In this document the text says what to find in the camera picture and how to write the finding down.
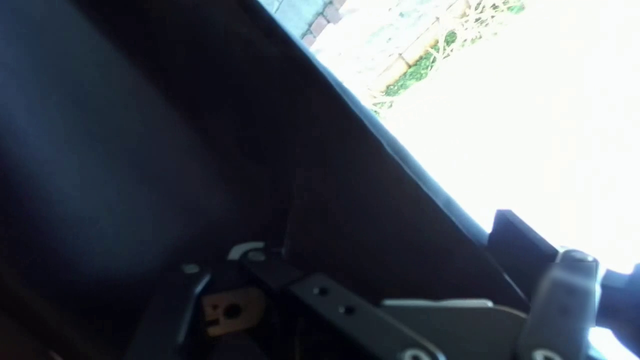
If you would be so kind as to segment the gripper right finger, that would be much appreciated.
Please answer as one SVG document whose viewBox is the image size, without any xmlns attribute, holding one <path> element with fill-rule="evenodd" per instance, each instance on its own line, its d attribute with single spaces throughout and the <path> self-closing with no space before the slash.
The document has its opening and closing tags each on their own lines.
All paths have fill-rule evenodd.
<svg viewBox="0 0 640 360">
<path fill-rule="evenodd" d="M 495 212 L 487 251 L 529 302 L 517 360 L 640 360 L 640 263 L 606 269 L 508 209 Z"/>
</svg>

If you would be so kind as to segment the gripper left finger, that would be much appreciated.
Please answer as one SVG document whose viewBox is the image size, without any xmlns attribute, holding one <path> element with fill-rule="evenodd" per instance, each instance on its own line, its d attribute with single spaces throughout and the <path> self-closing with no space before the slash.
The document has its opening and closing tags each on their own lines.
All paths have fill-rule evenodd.
<svg viewBox="0 0 640 360">
<path fill-rule="evenodd" d="M 420 332 L 262 243 L 163 277 L 125 360 L 447 360 Z"/>
</svg>

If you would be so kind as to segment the window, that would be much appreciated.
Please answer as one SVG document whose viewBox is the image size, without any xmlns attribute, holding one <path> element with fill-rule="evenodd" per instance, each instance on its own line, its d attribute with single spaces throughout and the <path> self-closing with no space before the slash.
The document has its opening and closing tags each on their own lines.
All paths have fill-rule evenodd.
<svg viewBox="0 0 640 360">
<path fill-rule="evenodd" d="M 398 127 L 316 96 L 285 258 L 430 339 L 518 360 L 530 303 L 489 254 L 497 210 L 557 248 L 640 246 L 640 0 L 532 0 L 442 63 Z"/>
</svg>

